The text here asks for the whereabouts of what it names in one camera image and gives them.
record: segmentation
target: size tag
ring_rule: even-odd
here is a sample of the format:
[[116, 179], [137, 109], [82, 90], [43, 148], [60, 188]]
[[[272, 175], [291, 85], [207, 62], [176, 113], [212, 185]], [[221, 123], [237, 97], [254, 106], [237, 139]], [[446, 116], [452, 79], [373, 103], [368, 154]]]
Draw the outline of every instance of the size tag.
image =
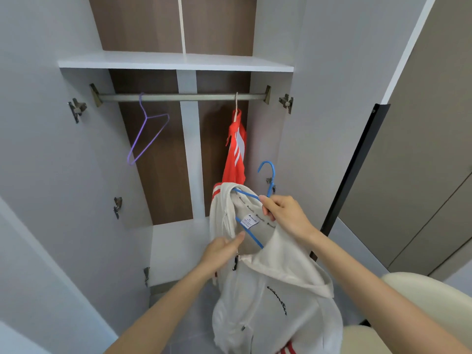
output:
[[255, 216], [249, 214], [244, 216], [244, 218], [241, 220], [241, 223], [244, 227], [251, 228], [252, 226], [257, 225], [259, 220]]

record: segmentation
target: white stripe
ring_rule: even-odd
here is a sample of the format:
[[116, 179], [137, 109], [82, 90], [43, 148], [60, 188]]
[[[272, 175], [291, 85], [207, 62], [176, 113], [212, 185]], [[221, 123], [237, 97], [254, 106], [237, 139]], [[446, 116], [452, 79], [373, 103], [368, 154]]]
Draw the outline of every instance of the white stripe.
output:
[[235, 160], [235, 166], [236, 166], [236, 164], [237, 164], [237, 161], [238, 161], [238, 159], [239, 159], [240, 154], [241, 154], [240, 152], [237, 154], [237, 158], [236, 158], [236, 160]]
[[237, 142], [236, 142], [235, 153], [233, 154], [234, 156], [236, 156], [237, 149], [238, 149], [238, 145], [237, 145]]
[[410, 57], [410, 54], [413, 51], [413, 47], [415, 46], [415, 43], [418, 40], [421, 30], [423, 29], [424, 23], [428, 18], [429, 12], [431, 11], [434, 5], [434, 1], [435, 0], [426, 0], [426, 3], [423, 6], [423, 10], [421, 11], [420, 17], [416, 22], [413, 32], [410, 35], [410, 39], [408, 40], [408, 43], [406, 44], [406, 47], [403, 51], [402, 57], [400, 58], [400, 62], [398, 62], [397, 69], [395, 70], [395, 73], [393, 73], [393, 77], [390, 80], [390, 83], [385, 91], [385, 95], [381, 101], [381, 104], [387, 104], [390, 100], [390, 97], [393, 93], [393, 89], [395, 89], [398, 79], [400, 78], [400, 75], [402, 74], [403, 69], [405, 68], [406, 62], [408, 61], [408, 58]]
[[236, 144], [239, 145], [239, 152], [241, 153], [241, 158], [244, 161], [245, 145], [244, 145], [244, 140], [241, 137], [241, 134], [239, 134], [239, 128], [237, 129], [237, 132], [236, 132]]
[[184, 15], [182, 13], [182, 0], [178, 0], [178, 17], [180, 18], [180, 38], [182, 39], [182, 53], [185, 54], [186, 50], [185, 50], [185, 34], [184, 34]]
[[[195, 71], [177, 70], [179, 93], [197, 93]], [[198, 102], [180, 102], [193, 219], [205, 218], [204, 177]]]

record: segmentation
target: plastic hanger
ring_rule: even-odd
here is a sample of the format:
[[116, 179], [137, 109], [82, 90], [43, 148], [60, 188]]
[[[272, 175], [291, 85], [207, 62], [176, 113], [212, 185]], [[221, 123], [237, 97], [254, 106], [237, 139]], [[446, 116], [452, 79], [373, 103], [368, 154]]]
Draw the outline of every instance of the plastic hanger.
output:
[[[139, 106], [141, 107], [141, 109], [143, 110], [143, 112], [145, 113], [145, 122], [143, 123], [143, 126], [141, 126], [141, 129], [139, 130], [139, 133], [138, 133], [138, 136], [136, 137], [136, 140], [134, 141], [133, 143], [133, 146], [131, 147], [131, 150], [129, 151], [128, 153], [128, 157], [127, 157], [127, 162], [129, 165], [133, 165], [136, 160], [139, 159], [139, 157], [146, 151], [147, 148], [149, 148], [149, 146], [152, 144], [152, 142], [154, 142], [156, 140], [156, 138], [159, 136], [159, 134], [161, 134], [162, 132], [162, 129], [164, 129], [164, 127], [167, 125], [167, 123], [169, 122], [170, 120], [170, 117], [169, 117], [169, 114], [159, 114], [158, 116], [151, 116], [151, 117], [148, 117], [144, 107], [143, 107], [143, 104], [141, 103], [141, 97], [143, 96], [144, 93], [141, 93], [139, 95]], [[148, 119], [152, 119], [152, 118], [158, 118], [158, 117], [163, 117], [163, 116], [167, 116], [167, 122], [162, 126], [162, 128], [157, 132], [156, 136], [149, 142], [148, 145], [146, 145], [145, 149], [143, 151], [141, 151], [141, 153], [134, 159], [134, 161], [132, 162], [129, 162], [129, 158], [131, 157], [131, 154], [133, 154], [133, 149], [134, 149], [134, 146], [136, 145], [136, 143], [138, 142], [138, 139], [139, 139], [139, 136], [141, 135], [141, 132], [143, 131], [145, 125], [146, 125], [146, 122]]]
[[272, 167], [272, 178], [270, 178], [270, 184], [268, 186], [268, 190], [267, 190], [267, 197], [270, 197], [272, 194], [271, 192], [273, 192], [273, 189], [274, 189], [274, 179], [275, 179], [275, 167], [274, 167], [274, 164], [272, 164], [271, 161], [263, 161], [260, 166], [259, 166], [259, 169], [257, 169], [257, 172], [260, 172], [263, 165], [267, 163], [267, 164], [270, 164], [270, 166]]
[[[256, 195], [253, 195], [251, 193], [248, 193], [246, 191], [243, 191], [243, 190], [240, 190], [238, 189], [237, 187], [233, 188], [233, 191], [235, 192], [239, 192], [239, 193], [242, 193], [246, 196], [249, 196], [249, 197], [252, 197], [252, 198], [255, 198], [257, 201], [261, 201], [259, 200], [259, 198], [256, 196]], [[256, 238], [256, 236], [254, 236], [254, 234], [251, 232], [251, 230], [249, 228], [246, 228], [246, 226], [244, 226], [242, 223], [241, 223], [241, 220], [239, 219], [238, 216], [236, 216], [236, 221], [239, 223], [239, 225], [241, 225], [241, 227], [244, 229], [244, 231], [246, 231], [251, 237], [252, 239], [257, 243], [257, 245], [260, 247], [260, 248], [264, 248], [263, 244], [261, 244], [261, 242]]]
[[[274, 164], [272, 164], [271, 161], [267, 161], [267, 160], [266, 160], [266, 161], [263, 161], [263, 162], [261, 163], [261, 165], [259, 166], [259, 169], [257, 169], [257, 172], [261, 171], [261, 169], [262, 169], [262, 167], [263, 167], [263, 165], [264, 165], [265, 163], [270, 164], [270, 166], [272, 167], [272, 179], [271, 179], [271, 181], [270, 181], [270, 185], [269, 185], [269, 188], [268, 188], [268, 190], [267, 190], [267, 197], [270, 197], [270, 195], [271, 195], [270, 193], [272, 192], [272, 190], [273, 190], [273, 188], [274, 188], [275, 167], [274, 167]], [[244, 195], [246, 195], [246, 196], [249, 196], [249, 197], [252, 197], [252, 198], [256, 199], [256, 200], [259, 201], [259, 202], [261, 201], [261, 200], [259, 200], [259, 197], [258, 197], [258, 196], [253, 195], [253, 194], [251, 194], [251, 193], [248, 193], [248, 192], [246, 192], [246, 191], [240, 190], [240, 189], [238, 189], [238, 188], [236, 188], [236, 187], [233, 188], [233, 191], [242, 193], [242, 194], [244, 194]], [[261, 242], [256, 238], [256, 236], [254, 236], [254, 234], [251, 232], [251, 230], [250, 230], [249, 228], [246, 228], [246, 227], [241, 223], [241, 220], [238, 218], [238, 216], [236, 216], [236, 221], [237, 221], [237, 222], [241, 225], [241, 227], [252, 237], [252, 239], [258, 244], [258, 246], [259, 246], [260, 248], [264, 248], [263, 244], [261, 244]]]

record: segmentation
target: blue hanger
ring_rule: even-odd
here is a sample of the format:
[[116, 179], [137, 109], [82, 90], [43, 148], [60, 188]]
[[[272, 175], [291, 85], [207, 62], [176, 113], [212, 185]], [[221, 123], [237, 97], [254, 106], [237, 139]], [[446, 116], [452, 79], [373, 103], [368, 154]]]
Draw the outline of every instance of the blue hanger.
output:
[[[269, 188], [268, 188], [268, 190], [267, 190], [267, 197], [270, 197], [270, 193], [272, 192], [272, 189], [273, 189], [273, 187], [274, 187], [275, 167], [274, 167], [274, 164], [272, 164], [271, 161], [263, 161], [263, 162], [261, 163], [261, 165], [259, 166], [259, 169], [257, 170], [257, 172], [261, 171], [261, 168], [263, 167], [263, 165], [264, 165], [265, 163], [270, 164], [270, 166], [272, 167], [272, 180], [270, 181], [270, 185], [269, 185]], [[258, 196], [253, 195], [253, 194], [251, 194], [251, 193], [248, 193], [248, 192], [246, 192], [246, 191], [240, 190], [240, 189], [238, 189], [238, 188], [236, 188], [236, 187], [233, 188], [233, 190], [236, 191], [236, 192], [242, 193], [242, 194], [244, 194], [244, 195], [246, 195], [246, 196], [252, 197], [252, 198], [256, 199], [257, 201], [261, 201], [261, 200], [259, 200], [259, 197], [258, 197]], [[241, 227], [244, 229], [244, 231], [246, 231], [246, 232], [251, 236], [251, 238], [258, 244], [258, 246], [259, 246], [260, 248], [264, 248], [263, 244], [261, 244], [261, 242], [256, 238], [256, 236], [254, 236], [254, 234], [251, 232], [251, 230], [250, 230], [249, 228], [246, 228], [246, 227], [241, 223], [241, 220], [238, 218], [238, 216], [236, 216], [236, 221], [239, 223], [239, 225], [241, 225]]]
[[267, 197], [270, 197], [271, 195], [271, 192], [272, 192], [272, 189], [274, 188], [274, 179], [275, 179], [275, 167], [274, 167], [274, 164], [272, 164], [271, 161], [263, 161], [260, 166], [259, 166], [259, 169], [257, 169], [257, 172], [260, 172], [263, 165], [267, 163], [267, 164], [270, 164], [270, 166], [272, 167], [272, 179], [270, 180], [270, 184], [268, 186], [268, 190], [267, 190]]
[[[239, 192], [239, 193], [242, 193], [246, 196], [249, 196], [249, 197], [253, 197], [255, 198], [257, 201], [261, 201], [259, 200], [259, 198], [256, 196], [256, 195], [252, 195], [251, 193], [248, 193], [246, 191], [243, 191], [243, 190], [240, 190], [238, 189], [237, 187], [233, 188], [233, 191], [236, 191], [236, 192]], [[259, 245], [260, 248], [264, 248], [263, 244], [261, 244], [261, 242], [256, 238], [256, 236], [254, 236], [254, 234], [251, 232], [251, 230], [249, 228], [246, 228], [242, 223], [241, 223], [241, 220], [238, 218], [238, 216], [236, 216], [236, 221], [239, 223], [239, 225], [241, 225], [241, 227], [244, 229], [244, 231], [246, 231], [251, 237], [252, 239]]]
[[244, 231], [246, 231], [247, 233], [249, 233], [249, 235], [252, 237], [252, 239], [259, 245], [260, 248], [264, 248], [263, 244], [261, 244], [259, 242], [259, 240], [256, 238], [256, 236], [254, 236], [254, 234], [251, 232], [251, 230], [249, 228], [246, 228], [242, 223], [241, 223], [241, 220], [239, 220], [238, 216], [236, 216], [236, 221], [239, 222], [239, 225], [241, 225], [241, 227], [244, 229]]
[[258, 196], [252, 195], [251, 193], [248, 193], [248, 192], [246, 192], [246, 191], [240, 190], [240, 189], [238, 189], [237, 187], [233, 188], [233, 191], [236, 191], [236, 192], [239, 192], [239, 193], [243, 193], [243, 194], [246, 195], [246, 196], [254, 197], [257, 201], [261, 201], [261, 200], [259, 200], [259, 197], [258, 197]]

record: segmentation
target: cabinet door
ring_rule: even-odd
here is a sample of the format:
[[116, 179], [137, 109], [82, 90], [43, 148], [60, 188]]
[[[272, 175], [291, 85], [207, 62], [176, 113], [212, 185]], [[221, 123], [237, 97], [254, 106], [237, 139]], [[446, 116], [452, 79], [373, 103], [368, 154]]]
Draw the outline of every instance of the cabinet door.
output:
[[429, 275], [472, 237], [472, 177], [462, 184], [388, 268]]
[[148, 305], [143, 261], [67, 105], [41, 2], [0, 5], [0, 196], [121, 333]]
[[425, 2], [306, 1], [276, 184], [278, 193], [300, 202], [317, 228]]
[[471, 7], [436, 0], [339, 216], [386, 267], [471, 171]]

